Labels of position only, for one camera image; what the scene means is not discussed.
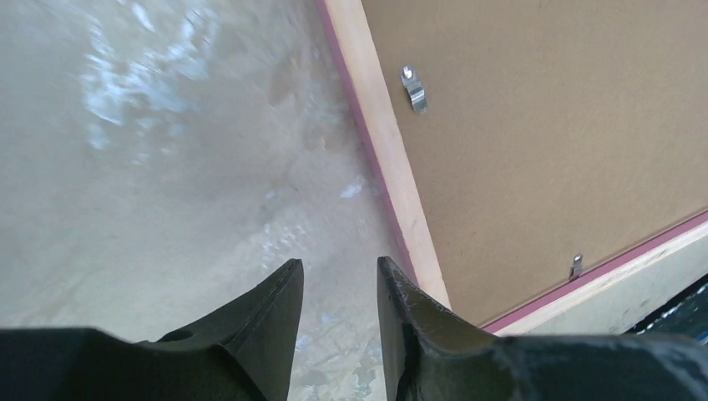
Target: wooden plank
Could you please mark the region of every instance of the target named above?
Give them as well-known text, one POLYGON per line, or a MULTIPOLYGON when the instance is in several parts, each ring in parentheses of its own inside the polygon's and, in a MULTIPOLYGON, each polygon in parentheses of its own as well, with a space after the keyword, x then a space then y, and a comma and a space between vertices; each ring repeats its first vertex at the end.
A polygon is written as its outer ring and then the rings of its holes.
MULTIPOLYGON (((406 262, 421 288, 449 306, 427 224, 413 224, 425 222, 425 216, 361 1, 319 0, 318 7, 374 170, 388 189, 388 207, 399 245, 409 256, 406 262)), ((485 329, 504 335, 621 332, 629 328, 708 273, 705 225, 701 226, 707 216, 699 215, 607 261, 485 329)))
POLYGON ((708 213, 531 302, 484 329, 514 334, 618 334, 708 274, 708 213))
POLYGON ((386 190, 405 266, 423 291, 450 307, 362 3, 317 0, 317 7, 372 167, 386 190))
POLYGON ((453 310, 475 324, 708 206, 696 2, 362 0, 453 310), (412 64, 428 110, 411 110, 412 64))

